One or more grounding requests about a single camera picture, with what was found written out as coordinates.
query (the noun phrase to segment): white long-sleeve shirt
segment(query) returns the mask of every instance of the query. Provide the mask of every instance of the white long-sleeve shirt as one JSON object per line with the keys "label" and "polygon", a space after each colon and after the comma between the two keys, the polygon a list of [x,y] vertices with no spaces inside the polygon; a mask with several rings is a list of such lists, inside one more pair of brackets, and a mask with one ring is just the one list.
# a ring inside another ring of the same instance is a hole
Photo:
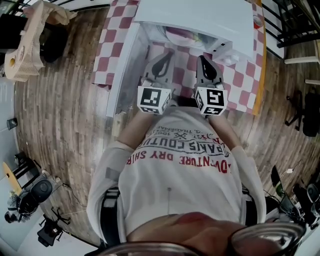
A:
{"label": "white long-sleeve shirt", "polygon": [[242,184],[255,201],[258,222],[264,222],[266,201],[254,160],[240,146],[230,151],[197,108],[170,107],[136,150],[118,141],[106,149],[92,178],[86,211],[103,238],[102,201],[109,188],[118,186],[121,242],[168,213],[201,212],[244,224]]}

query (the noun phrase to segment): eyeglasses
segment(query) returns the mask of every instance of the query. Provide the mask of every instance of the eyeglasses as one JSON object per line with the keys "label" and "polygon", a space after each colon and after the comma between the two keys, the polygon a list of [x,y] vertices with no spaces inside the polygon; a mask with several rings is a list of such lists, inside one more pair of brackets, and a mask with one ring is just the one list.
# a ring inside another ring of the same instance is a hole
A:
{"label": "eyeglasses", "polygon": [[[283,256],[294,253],[306,233],[295,223],[263,223],[233,233],[228,241],[229,256]],[[111,247],[99,256],[202,256],[194,248],[168,242],[127,242]]]}

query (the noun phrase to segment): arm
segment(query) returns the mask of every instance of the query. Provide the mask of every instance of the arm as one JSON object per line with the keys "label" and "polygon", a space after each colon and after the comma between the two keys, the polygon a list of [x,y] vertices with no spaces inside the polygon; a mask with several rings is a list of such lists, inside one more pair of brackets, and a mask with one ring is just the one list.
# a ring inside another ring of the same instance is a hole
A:
{"label": "arm", "polygon": [[147,131],[152,125],[154,115],[139,110],[132,121],[121,132],[117,141],[135,150],[144,140]]}
{"label": "arm", "polygon": [[248,157],[241,146],[235,147],[231,153],[238,166],[241,183],[249,190],[254,199],[257,221],[258,223],[264,223],[266,221],[267,206],[264,188],[255,160],[252,157]]}
{"label": "arm", "polygon": [[91,179],[86,212],[95,233],[103,238],[100,226],[100,215],[106,191],[118,185],[121,172],[134,150],[127,145],[115,141],[108,145]]}
{"label": "arm", "polygon": [[226,146],[232,150],[237,146],[241,146],[241,142],[232,129],[228,120],[223,116],[210,116],[209,124],[212,126],[219,138],[226,144]]}

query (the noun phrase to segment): cable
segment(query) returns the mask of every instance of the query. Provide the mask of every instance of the cable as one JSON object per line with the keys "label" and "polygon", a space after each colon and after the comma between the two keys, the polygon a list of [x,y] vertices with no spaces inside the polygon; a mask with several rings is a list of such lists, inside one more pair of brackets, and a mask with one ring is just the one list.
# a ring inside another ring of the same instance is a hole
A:
{"label": "cable", "polygon": [[85,211],[86,211],[86,210],[79,210],[79,211],[74,211],[74,212],[64,213],[64,214],[61,214],[61,216],[64,216],[64,215],[70,215],[70,214],[82,213],[82,212],[85,212]]}
{"label": "cable", "polygon": [[51,193],[51,195],[52,195],[54,192],[56,192],[56,190],[57,190],[58,188],[60,188],[62,185],[63,185],[63,184],[61,184],[60,186],[58,186],[58,187]]}
{"label": "cable", "polygon": [[279,209],[282,210],[286,215],[288,215],[291,219],[298,219],[298,220],[301,220],[303,219],[303,217],[299,214],[299,216],[295,216],[292,214],[292,210],[288,210],[287,208],[285,208],[283,205],[279,205]]}
{"label": "cable", "polygon": [[71,189],[71,192],[72,192],[74,198],[78,201],[79,205],[81,205],[81,206],[84,207],[84,208],[87,208],[87,206],[86,206],[86,205],[83,205],[83,204],[80,202],[80,200],[76,197],[76,195],[75,195],[74,190],[72,189],[72,187],[70,187],[70,186],[69,186],[68,184],[66,184],[66,183],[62,183],[61,185],[59,185],[59,186],[51,193],[51,195],[52,195],[54,192],[56,192],[56,190],[57,190],[58,188],[60,188],[61,186],[64,186],[64,187],[66,187],[66,188]]}
{"label": "cable", "polygon": [[266,191],[266,190],[263,190],[264,192],[266,192],[269,196],[268,196],[268,198],[273,198],[273,199],[275,199],[279,204],[280,204],[280,200],[277,198],[277,197],[275,197],[274,195],[271,195],[268,191]]}
{"label": "cable", "polygon": [[75,193],[74,193],[74,190],[72,189],[72,187],[71,187],[70,185],[65,184],[65,183],[63,183],[62,185],[63,185],[64,187],[66,187],[66,188],[71,189],[71,192],[72,192],[74,198],[78,201],[79,205],[81,205],[81,206],[84,207],[84,208],[87,208],[87,206],[86,206],[86,205],[83,205],[83,204],[80,202],[80,200],[78,199],[78,197],[76,197],[76,195],[75,195]]}
{"label": "cable", "polygon": [[299,162],[297,162],[296,165],[295,165],[292,169],[295,170],[295,168],[301,163],[301,161],[302,161],[303,163],[305,163],[302,159],[300,159]]}

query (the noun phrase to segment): wooden floor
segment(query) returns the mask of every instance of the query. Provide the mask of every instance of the wooden floor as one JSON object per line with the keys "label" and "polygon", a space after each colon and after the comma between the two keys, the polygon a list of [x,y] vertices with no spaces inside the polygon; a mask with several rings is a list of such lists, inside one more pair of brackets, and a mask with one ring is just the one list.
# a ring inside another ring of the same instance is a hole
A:
{"label": "wooden floor", "polygon": [[[15,85],[15,116],[18,119],[17,139],[21,151],[36,160],[43,169],[69,184],[81,204],[86,206],[91,175],[106,146],[118,132],[117,122],[106,118],[106,92],[90,83],[96,49],[108,9],[87,10],[68,26],[69,41],[64,55],[56,63],[45,64],[39,76]],[[289,49],[289,56],[310,56],[313,46],[300,44]],[[230,111],[228,119],[240,136],[247,153],[254,157],[266,190],[271,189],[270,172],[276,165],[291,191],[303,179],[308,183],[320,156],[320,139],[304,136],[294,125],[284,125],[294,110],[286,101],[295,89],[305,94],[311,85],[304,79],[320,80],[316,63],[285,65],[271,53],[267,54],[267,71],[263,103],[258,116]],[[94,234],[85,207],[79,205],[72,191],[61,186],[42,204],[60,207],[71,215],[72,222],[63,226],[71,233],[95,244]]]}

